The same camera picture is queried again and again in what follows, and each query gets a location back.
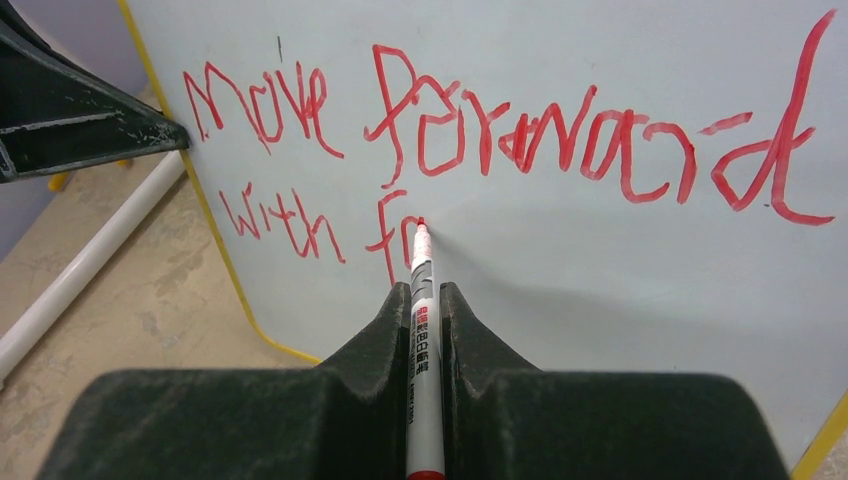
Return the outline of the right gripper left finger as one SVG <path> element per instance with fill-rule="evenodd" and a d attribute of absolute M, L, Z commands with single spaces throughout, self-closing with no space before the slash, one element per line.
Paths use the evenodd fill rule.
<path fill-rule="evenodd" d="M 74 402 L 41 479 L 400 479 L 408 285 L 308 369 L 123 369 Z"/>

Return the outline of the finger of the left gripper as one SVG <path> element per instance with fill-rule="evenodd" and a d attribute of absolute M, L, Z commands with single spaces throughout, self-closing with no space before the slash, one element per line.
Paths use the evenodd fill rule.
<path fill-rule="evenodd" d="M 1 19 L 1 180 L 188 148 L 187 130 Z"/>

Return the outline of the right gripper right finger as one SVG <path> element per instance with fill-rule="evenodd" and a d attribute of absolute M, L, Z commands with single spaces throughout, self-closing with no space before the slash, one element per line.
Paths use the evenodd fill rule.
<path fill-rule="evenodd" d="M 440 289 L 451 479 L 785 479 L 766 422 L 712 374 L 545 371 Z"/>

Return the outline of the red whiteboard marker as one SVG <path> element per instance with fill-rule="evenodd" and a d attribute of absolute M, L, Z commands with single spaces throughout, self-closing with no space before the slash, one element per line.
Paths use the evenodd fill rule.
<path fill-rule="evenodd" d="M 441 380 L 441 330 L 432 241 L 426 223 L 416 225 L 411 263 L 407 479 L 446 477 Z"/>

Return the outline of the yellow framed whiteboard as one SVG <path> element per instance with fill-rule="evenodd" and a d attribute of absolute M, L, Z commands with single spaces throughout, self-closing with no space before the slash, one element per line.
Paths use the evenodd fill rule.
<path fill-rule="evenodd" d="M 710 372 L 817 463 L 847 388 L 843 1 L 126 1 L 250 323 L 435 275 L 547 369 Z"/>

